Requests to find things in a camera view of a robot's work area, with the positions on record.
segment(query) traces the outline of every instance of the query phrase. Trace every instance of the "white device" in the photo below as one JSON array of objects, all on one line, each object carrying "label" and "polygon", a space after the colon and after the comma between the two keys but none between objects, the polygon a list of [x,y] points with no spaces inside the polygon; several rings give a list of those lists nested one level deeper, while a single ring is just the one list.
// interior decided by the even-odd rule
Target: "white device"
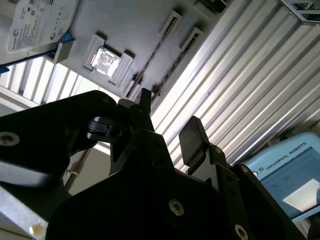
[{"label": "white device", "polygon": [[315,133],[281,141],[245,164],[294,222],[320,212],[320,137]]}]

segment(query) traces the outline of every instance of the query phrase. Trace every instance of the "label sticker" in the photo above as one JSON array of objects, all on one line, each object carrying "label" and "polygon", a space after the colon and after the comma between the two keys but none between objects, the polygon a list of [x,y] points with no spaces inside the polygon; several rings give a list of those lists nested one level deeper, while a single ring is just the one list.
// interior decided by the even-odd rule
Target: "label sticker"
[{"label": "label sticker", "polygon": [[78,0],[20,0],[8,36],[9,53],[56,43],[67,32]]}]

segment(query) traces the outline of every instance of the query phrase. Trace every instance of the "metal wall panel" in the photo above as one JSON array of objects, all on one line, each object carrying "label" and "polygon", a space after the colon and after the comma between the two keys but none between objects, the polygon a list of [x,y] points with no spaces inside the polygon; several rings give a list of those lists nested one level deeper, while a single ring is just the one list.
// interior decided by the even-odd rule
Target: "metal wall panel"
[{"label": "metal wall panel", "polygon": [[202,120],[229,163],[290,128],[320,127],[320,27],[302,25],[278,0],[237,0],[152,115],[175,166],[178,134]]}]

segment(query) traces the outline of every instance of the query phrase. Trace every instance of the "corrugated metal wall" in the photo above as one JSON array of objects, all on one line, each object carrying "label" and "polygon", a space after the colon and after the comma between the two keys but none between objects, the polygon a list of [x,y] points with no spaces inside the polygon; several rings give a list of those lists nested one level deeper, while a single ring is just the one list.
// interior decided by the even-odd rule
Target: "corrugated metal wall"
[{"label": "corrugated metal wall", "polygon": [[229,163],[288,128],[320,127],[320,27],[278,0],[234,0],[153,113],[175,166],[178,133],[195,115]]}]

